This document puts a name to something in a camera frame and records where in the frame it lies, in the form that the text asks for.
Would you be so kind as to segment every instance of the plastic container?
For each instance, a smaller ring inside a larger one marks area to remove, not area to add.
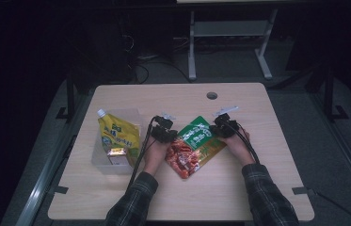
[[[136,108],[130,109],[113,109],[108,110],[106,113],[114,115],[118,118],[126,120],[139,128],[139,137],[142,131],[143,120],[139,115],[139,112]],[[96,130],[99,131],[99,123],[96,119]],[[139,139],[139,147],[141,147],[141,142],[143,140]],[[126,175],[131,174],[133,172],[133,168],[128,165],[112,165],[110,160],[107,157],[107,154],[104,151],[103,144],[102,144],[102,136],[100,131],[97,133],[95,145],[92,153],[92,164],[104,175]]]

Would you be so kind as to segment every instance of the snack bag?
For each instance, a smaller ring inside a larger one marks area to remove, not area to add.
[[[104,110],[98,111],[104,151],[113,165],[134,166],[139,156],[139,128]]]
[[[226,146],[214,137],[209,125],[198,116],[179,132],[167,149],[166,161],[181,178],[187,179]]]

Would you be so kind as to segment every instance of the yellow juice pouch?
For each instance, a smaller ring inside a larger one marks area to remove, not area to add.
[[[133,167],[139,156],[139,128],[102,109],[98,111],[98,115],[103,148],[112,164],[125,165],[126,161],[119,159],[122,156]]]

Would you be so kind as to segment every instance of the plaid sleeve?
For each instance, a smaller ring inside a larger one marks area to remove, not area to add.
[[[293,206],[280,193],[265,166],[246,165],[242,173],[250,211],[256,225],[299,225]]]
[[[144,225],[157,187],[153,176],[140,172],[129,190],[107,213],[104,225]]]

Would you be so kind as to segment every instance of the green snack bag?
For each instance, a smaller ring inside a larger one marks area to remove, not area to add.
[[[198,116],[179,132],[167,149],[166,161],[181,178],[187,179],[226,146],[214,137],[209,125]]]

